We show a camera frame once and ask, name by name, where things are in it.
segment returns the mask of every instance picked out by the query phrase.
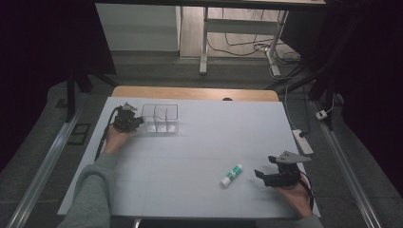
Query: grey sleeve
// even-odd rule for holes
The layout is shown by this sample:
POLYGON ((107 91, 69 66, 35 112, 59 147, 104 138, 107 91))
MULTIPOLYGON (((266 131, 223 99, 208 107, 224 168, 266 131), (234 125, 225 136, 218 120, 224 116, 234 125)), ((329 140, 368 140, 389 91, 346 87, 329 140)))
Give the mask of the grey sleeve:
POLYGON ((117 159, 102 153, 94 164, 81 172, 74 190, 74 199, 62 227, 109 227, 117 159))
POLYGON ((317 216, 300 219, 296 221, 295 226, 296 228, 323 228, 317 216))

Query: human hand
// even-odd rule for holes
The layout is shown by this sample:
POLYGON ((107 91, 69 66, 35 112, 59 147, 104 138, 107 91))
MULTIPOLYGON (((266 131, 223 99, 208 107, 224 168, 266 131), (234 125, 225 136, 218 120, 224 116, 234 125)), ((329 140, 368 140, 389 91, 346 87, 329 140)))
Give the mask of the human hand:
POLYGON ((127 138, 134 132, 121 132, 116 129, 113 125, 109 127, 106 135, 106 146, 105 152, 110 155, 117 155, 119 148, 125 144, 127 138))
POLYGON ((287 202, 297 211, 301 219, 311 217, 313 212, 309 204, 309 196, 305 188, 298 182, 291 188, 274 187, 277 189, 287 200, 287 202))

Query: power socket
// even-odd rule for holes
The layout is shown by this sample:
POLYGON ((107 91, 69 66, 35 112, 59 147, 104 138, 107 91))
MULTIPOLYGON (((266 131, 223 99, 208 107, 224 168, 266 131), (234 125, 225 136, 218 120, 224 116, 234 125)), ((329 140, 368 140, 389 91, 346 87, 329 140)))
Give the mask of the power socket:
POLYGON ((312 150, 311 146, 308 144, 308 141, 306 141, 305 137, 300 137, 299 134, 301 133, 300 130, 293 130, 294 138, 296 138, 296 141, 299 145, 299 148, 302 150, 302 153, 305 155, 308 154, 313 154, 314 151, 312 150))
POLYGON ((327 113, 324 110, 317 112, 317 118, 323 120, 327 117, 327 113))

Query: power adapter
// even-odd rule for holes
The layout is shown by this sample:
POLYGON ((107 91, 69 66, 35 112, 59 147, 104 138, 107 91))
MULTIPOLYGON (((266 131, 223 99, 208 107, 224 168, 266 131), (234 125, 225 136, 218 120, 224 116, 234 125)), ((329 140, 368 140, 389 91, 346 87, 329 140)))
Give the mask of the power adapter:
POLYGON ((323 120, 327 117, 327 114, 324 110, 321 110, 319 112, 317 112, 317 118, 320 120, 323 120))

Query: white wall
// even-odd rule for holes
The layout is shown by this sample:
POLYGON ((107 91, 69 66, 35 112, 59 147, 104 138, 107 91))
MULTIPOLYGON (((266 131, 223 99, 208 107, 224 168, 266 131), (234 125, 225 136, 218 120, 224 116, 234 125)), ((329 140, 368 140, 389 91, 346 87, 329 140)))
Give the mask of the white wall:
POLYGON ((96 4, 110 50, 178 51, 179 7, 96 4))

